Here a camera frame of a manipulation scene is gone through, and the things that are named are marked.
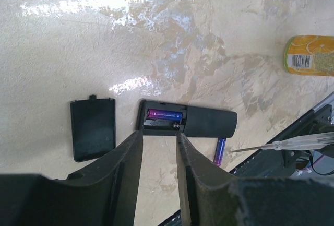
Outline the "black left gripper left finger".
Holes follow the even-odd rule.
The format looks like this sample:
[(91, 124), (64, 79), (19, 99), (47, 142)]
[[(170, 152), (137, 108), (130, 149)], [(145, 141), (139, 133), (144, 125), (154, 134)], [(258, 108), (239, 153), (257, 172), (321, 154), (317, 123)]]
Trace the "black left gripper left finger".
[(64, 180), (1, 175), (1, 225), (133, 225), (142, 151), (135, 131)]

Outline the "blue purple battery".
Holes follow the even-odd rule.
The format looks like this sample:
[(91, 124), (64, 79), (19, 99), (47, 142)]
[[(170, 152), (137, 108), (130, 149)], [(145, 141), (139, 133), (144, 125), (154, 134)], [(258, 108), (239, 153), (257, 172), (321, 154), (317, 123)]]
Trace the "blue purple battery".
[(215, 155), (214, 155), (214, 159), (213, 159), (213, 162), (217, 166), (221, 165), (223, 154), (224, 154), (224, 149), (225, 149), (225, 143), (226, 143), (225, 138), (219, 138), (218, 139), (216, 150), (215, 150)]

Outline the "black battery cover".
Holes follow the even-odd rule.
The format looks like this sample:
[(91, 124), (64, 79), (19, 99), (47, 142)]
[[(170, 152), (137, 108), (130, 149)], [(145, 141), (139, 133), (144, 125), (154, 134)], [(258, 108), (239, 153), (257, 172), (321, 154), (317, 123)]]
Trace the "black battery cover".
[(76, 162), (97, 159), (116, 147), (115, 99), (70, 102), (73, 157)]

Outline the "black remote control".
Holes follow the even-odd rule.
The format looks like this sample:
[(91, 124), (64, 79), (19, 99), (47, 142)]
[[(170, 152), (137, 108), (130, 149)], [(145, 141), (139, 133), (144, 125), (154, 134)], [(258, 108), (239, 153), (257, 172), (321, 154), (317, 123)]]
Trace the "black remote control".
[[(148, 109), (182, 112), (181, 121), (148, 119)], [(136, 121), (136, 130), (147, 136), (231, 138), (236, 130), (237, 113), (176, 103), (141, 100)]]

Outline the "thin clear-handled screwdriver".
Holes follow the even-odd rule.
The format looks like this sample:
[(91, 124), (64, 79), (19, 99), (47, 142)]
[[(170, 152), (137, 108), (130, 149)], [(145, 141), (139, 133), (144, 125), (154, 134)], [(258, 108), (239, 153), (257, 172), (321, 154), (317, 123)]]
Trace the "thin clear-handled screwdriver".
[(290, 151), (306, 151), (306, 150), (318, 150), (327, 145), (333, 144), (333, 132), (304, 135), (289, 138), (282, 141), (274, 141), (271, 144), (265, 144), (263, 146), (251, 147), (245, 149), (233, 150), (235, 152), (252, 151), (252, 150), (290, 150)]

